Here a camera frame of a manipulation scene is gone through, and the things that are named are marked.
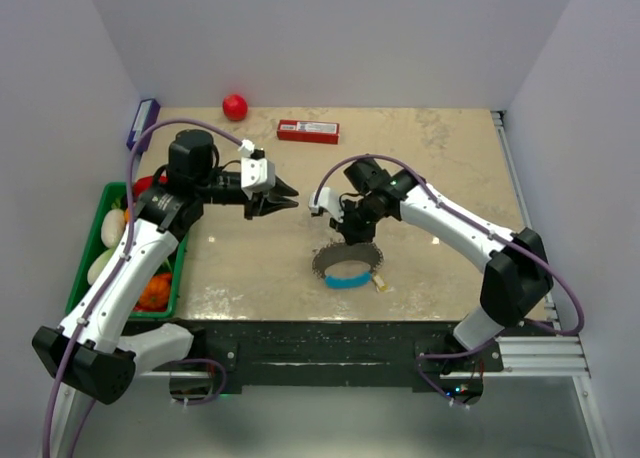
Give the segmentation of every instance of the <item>orange vegetable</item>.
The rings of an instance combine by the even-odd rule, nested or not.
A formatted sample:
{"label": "orange vegetable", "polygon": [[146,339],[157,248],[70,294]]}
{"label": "orange vegetable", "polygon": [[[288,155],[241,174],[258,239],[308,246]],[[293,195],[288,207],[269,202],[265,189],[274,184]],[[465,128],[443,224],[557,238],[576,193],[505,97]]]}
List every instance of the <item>orange vegetable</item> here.
{"label": "orange vegetable", "polygon": [[171,273],[163,273],[151,278],[140,295],[138,306],[149,311],[165,309],[171,294]]}

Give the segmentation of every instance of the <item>red ball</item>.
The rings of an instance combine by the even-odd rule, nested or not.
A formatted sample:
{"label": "red ball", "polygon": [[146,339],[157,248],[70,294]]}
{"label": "red ball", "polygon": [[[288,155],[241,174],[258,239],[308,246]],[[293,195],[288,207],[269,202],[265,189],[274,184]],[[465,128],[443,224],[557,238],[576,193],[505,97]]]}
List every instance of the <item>red ball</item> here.
{"label": "red ball", "polygon": [[247,116],[249,105],[247,105],[247,100],[240,95],[228,95],[222,101],[222,111],[224,116],[231,121],[240,121]]}

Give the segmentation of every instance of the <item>tape roll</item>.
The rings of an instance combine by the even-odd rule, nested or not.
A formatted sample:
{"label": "tape roll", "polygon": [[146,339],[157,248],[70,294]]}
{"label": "tape roll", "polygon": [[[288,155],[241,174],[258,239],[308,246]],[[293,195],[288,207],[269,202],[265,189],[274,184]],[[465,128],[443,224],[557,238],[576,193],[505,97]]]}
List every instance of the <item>tape roll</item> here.
{"label": "tape roll", "polygon": [[[369,271],[349,278],[327,276],[329,267],[345,261],[360,261],[369,265]],[[373,243],[331,243],[320,248],[313,258],[311,268],[319,278],[324,279],[329,288],[345,289],[363,286],[371,281],[372,275],[380,268],[384,257],[380,249]]]}

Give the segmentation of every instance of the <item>white vegetable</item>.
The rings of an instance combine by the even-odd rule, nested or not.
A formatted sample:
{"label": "white vegetable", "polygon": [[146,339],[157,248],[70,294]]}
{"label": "white vegetable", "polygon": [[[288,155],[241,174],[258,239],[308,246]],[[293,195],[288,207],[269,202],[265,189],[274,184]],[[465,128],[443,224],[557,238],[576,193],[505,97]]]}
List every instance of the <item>white vegetable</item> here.
{"label": "white vegetable", "polygon": [[104,217],[100,238],[107,248],[113,248],[124,235],[124,211],[111,210]]}
{"label": "white vegetable", "polygon": [[90,285],[93,285],[96,282],[96,280],[100,276],[100,273],[102,273],[102,270],[104,270],[105,266],[107,266],[107,263],[109,263],[109,260],[111,259],[114,251],[116,251],[115,248],[108,249],[98,258],[96,258],[96,261],[91,264],[91,267],[87,272],[87,281]]}

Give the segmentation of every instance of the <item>red pepper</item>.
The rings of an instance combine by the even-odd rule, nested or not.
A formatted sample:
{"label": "red pepper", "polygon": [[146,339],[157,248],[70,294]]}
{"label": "red pepper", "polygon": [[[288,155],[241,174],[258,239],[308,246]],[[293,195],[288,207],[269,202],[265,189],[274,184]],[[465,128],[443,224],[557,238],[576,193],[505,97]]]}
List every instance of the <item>red pepper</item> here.
{"label": "red pepper", "polygon": [[[167,177],[161,176],[158,181],[160,183],[166,183]],[[133,185],[133,197],[138,198],[141,193],[146,191],[151,186],[151,183],[153,183],[153,176],[145,176],[136,181]]]}

